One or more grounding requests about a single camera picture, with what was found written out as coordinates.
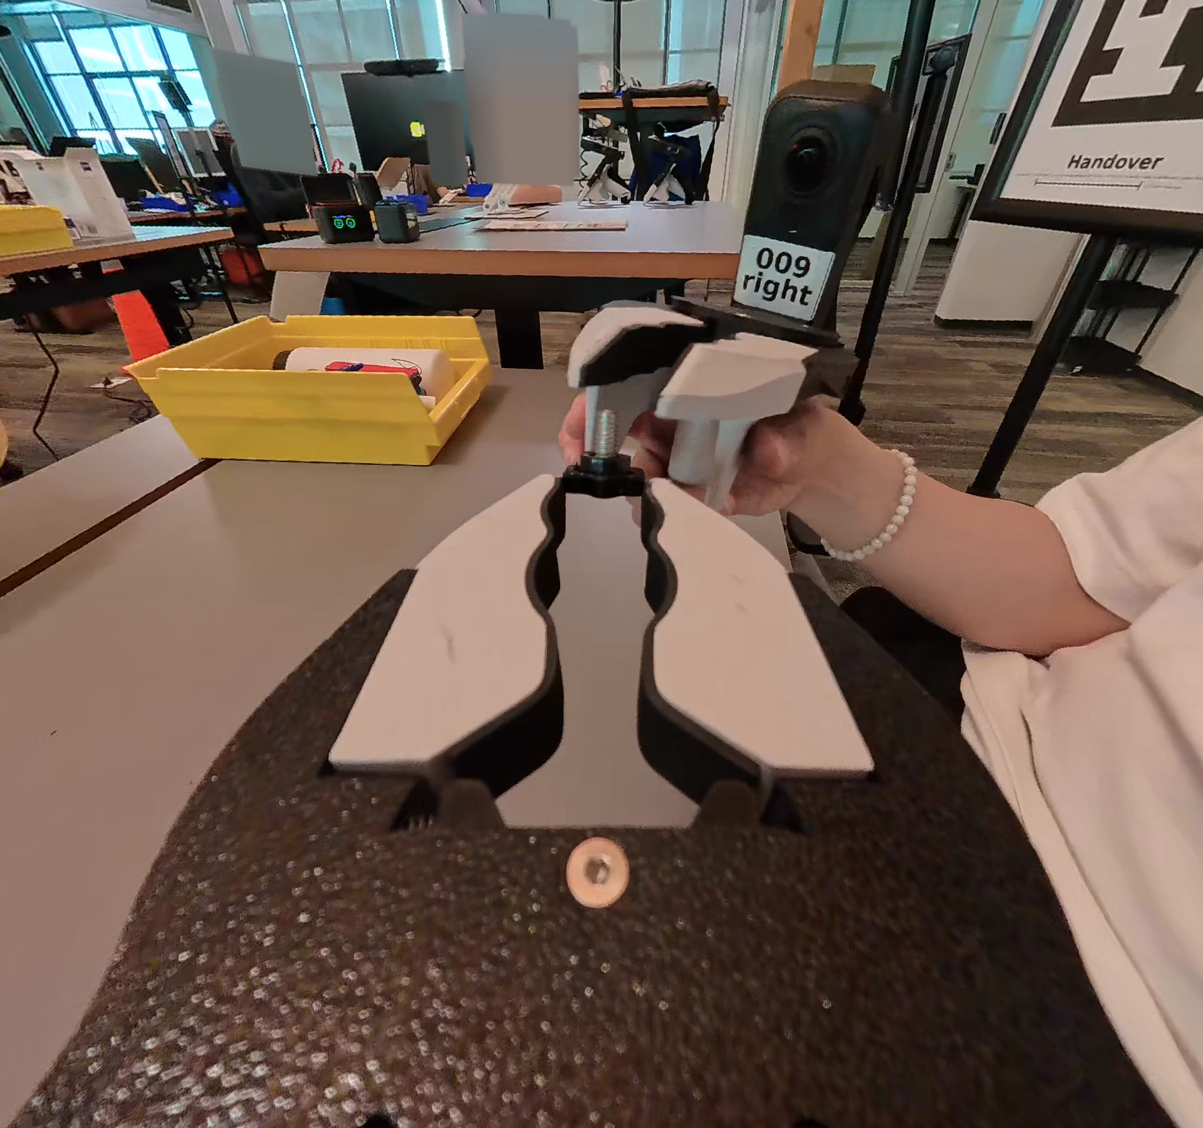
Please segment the person's right forearm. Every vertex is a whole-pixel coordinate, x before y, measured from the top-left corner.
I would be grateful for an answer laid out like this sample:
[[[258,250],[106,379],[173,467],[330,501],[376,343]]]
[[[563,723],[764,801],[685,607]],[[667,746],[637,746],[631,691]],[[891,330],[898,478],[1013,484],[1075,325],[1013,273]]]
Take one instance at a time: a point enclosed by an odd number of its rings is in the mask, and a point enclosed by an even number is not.
[[[1082,588],[1042,512],[932,478],[917,480],[899,533],[861,567],[929,622],[991,654],[1051,657],[1129,627]]]

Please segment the grey desk with wooden edge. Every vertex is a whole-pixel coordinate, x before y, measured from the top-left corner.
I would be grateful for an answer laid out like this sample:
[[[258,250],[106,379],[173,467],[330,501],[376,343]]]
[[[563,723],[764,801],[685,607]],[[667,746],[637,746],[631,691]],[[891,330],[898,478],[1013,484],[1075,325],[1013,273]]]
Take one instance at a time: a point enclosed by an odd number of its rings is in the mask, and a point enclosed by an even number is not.
[[[409,247],[327,247],[317,235],[259,250],[268,273],[390,273],[390,278],[621,278],[732,281],[742,217],[732,203],[554,203],[551,217],[623,217],[628,231],[476,235],[471,222],[420,235]]]

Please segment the framed marker poster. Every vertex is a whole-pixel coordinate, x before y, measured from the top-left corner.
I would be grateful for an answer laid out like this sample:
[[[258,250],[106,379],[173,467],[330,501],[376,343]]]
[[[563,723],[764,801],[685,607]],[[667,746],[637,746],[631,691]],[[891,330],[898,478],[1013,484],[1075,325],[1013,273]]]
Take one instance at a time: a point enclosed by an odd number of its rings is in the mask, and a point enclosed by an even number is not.
[[[972,220],[1203,241],[1203,0],[1058,0]]]

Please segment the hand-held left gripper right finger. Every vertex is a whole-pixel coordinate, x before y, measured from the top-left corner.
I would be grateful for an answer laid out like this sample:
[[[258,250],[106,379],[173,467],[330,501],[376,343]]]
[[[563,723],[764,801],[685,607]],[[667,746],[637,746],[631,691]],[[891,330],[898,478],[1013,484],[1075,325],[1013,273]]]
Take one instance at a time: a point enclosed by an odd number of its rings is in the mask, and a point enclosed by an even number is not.
[[[641,755],[672,787],[867,778],[875,755],[825,660],[792,575],[672,480],[641,503],[650,622]]]

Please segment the yellow plastic bin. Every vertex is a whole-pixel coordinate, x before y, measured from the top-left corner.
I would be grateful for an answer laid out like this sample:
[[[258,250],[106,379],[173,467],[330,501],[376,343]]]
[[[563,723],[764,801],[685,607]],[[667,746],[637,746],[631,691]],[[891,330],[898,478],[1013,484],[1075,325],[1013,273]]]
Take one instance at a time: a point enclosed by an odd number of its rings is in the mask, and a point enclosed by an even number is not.
[[[303,345],[441,350],[457,389],[425,406],[409,379],[379,374],[275,374]],[[476,320],[287,316],[249,320],[127,366],[201,462],[433,465],[490,383]]]
[[[0,203],[0,256],[72,250],[72,231],[59,209]]]

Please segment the black clock with green display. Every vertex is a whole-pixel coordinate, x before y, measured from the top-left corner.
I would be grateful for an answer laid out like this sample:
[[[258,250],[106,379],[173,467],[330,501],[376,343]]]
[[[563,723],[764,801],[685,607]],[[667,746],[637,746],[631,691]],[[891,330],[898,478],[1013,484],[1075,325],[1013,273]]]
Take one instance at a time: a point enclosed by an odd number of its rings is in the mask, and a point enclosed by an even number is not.
[[[372,209],[341,201],[341,203],[310,203],[313,231],[327,247],[356,247],[376,241]]]

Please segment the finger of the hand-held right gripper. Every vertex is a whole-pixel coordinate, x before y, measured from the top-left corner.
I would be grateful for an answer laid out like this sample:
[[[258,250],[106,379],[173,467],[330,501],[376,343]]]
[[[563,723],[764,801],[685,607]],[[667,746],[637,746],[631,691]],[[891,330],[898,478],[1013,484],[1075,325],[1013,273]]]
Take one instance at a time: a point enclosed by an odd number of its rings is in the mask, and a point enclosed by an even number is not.
[[[803,389],[811,356],[820,350],[759,336],[695,343],[662,383],[654,415],[667,421],[764,421],[784,415]]]
[[[673,368],[713,325],[654,304],[607,304],[566,355],[566,389],[607,389]]]

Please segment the black knob with metal screw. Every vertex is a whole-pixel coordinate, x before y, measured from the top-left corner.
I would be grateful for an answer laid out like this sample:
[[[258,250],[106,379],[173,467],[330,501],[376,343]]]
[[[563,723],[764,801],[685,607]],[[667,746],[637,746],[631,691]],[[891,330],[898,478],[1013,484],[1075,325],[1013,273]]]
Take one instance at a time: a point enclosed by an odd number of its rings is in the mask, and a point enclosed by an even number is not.
[[[563,492],[585,501],[641,501],[642,474],[621,453],[631,401],[617,383],[585,389],[582,456],[566,465]]]

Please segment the paper sheet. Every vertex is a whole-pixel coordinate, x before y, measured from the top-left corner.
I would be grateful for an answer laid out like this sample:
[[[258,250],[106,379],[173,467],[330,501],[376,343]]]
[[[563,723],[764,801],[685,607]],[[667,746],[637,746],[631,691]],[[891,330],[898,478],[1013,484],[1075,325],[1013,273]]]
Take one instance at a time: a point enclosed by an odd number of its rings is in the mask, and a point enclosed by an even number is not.
[[[585,235],[585,231],[608,231],[608,235],[621,235],[628,231],[628,220],[623,217],[599,217],[599,212],[585,212],[585,217],[551,217],[551,212],[511,212],[511,217],[480,217],[471,220],[471,231],[476,235]]]

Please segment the black television screen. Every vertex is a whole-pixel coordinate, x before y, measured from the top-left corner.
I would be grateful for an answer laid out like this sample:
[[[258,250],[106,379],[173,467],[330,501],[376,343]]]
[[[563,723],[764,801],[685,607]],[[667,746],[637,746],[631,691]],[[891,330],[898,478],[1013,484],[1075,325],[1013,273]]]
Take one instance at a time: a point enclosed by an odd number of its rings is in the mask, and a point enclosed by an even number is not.
[[[390,158],[425,167],[428,137],[443,137],[441,127],[428,127],[433,105],[452,105],[461,113],[465,154],[476,168],[465,70],[443,70],[437,58],[368,63],[359,75],[341,75],[341,91],[365,168],[383,168]]]

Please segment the person's right hand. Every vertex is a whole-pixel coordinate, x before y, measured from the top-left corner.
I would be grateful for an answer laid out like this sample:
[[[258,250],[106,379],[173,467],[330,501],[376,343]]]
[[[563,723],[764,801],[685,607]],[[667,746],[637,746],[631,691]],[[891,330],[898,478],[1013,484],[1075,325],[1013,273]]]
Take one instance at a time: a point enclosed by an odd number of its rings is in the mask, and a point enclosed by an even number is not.
[[[877,536],[912,492],[912,462],[867,443],[825,401],[752,425],[723,516],[764,520],[789,512],[820,536],[851,549]]]

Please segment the black tripod stand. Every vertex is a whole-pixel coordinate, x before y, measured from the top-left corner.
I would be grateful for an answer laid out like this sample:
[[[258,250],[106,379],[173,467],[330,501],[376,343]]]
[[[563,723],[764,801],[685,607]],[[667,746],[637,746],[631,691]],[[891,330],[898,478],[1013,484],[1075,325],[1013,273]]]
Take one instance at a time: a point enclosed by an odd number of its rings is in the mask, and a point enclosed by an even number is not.
[[[918,79],[925,79],[925,54],[929,54],[929,35],[932,35],[932,18],[934,18],[934,0],[912,0],[908,6],[908,25],[904,25],[904,48],[899,48],[899,63],[898,63],[898,81],[891,81],[891,151],[889,163],[880,167],[880,190],[877,190],[877,209],[885,212],[885,237],[880,237],[880,256],[869,281],[869,301],[861,313],[861,325],[858,325],[858,343],[854,343],[854,374],[851,383],[838,401],[838,415],[858,425],[867,419],[867,402],[861,402],[861,389],[867,389],[867,368],[877,345],[877,330],[880,330],[880,313],[889,304],[889,288],[891,288],[891,273],[898,273],[898,256],[904,247],[904,228],[912,217],[912,201],[917,201],[917,181],[918,181],[918,167],[925,167],[925,145],[929,145],[929,132],[932,132],[932,113],[918,108],[918,136],[912,141],[912,113],[917,113],[917,91],[918,91]]]

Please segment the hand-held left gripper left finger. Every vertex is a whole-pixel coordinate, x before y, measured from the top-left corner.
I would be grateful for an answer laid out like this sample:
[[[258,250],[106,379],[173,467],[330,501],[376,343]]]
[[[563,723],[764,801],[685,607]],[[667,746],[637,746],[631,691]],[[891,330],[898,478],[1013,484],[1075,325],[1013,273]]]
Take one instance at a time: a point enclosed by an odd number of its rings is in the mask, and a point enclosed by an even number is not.
[[[534,478],[413,567],[330,749],[341,774],[443,774],[520,723],[559,678],[554,478]]]

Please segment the white cylinder with black cap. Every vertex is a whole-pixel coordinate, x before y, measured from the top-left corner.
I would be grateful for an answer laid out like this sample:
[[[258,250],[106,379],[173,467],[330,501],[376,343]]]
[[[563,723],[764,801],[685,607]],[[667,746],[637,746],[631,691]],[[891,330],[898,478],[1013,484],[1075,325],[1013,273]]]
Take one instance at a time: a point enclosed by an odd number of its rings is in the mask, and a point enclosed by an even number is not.
[[[441,350],[336,350],[303,345],[272,356],[275,374],[390,374],[407,375],[425,406],[457,389],[457,368]]]

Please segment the orange traffic cone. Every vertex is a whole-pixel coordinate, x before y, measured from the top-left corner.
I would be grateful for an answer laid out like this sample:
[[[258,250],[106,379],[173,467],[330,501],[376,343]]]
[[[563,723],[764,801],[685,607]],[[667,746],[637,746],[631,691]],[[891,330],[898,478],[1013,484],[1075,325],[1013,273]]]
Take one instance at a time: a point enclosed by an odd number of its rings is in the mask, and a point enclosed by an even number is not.
[[[110,309],[127,338],[129,366],[173,350],[164,325],[156,323],[156,313],[143,292],[120,292],[110,296]]]

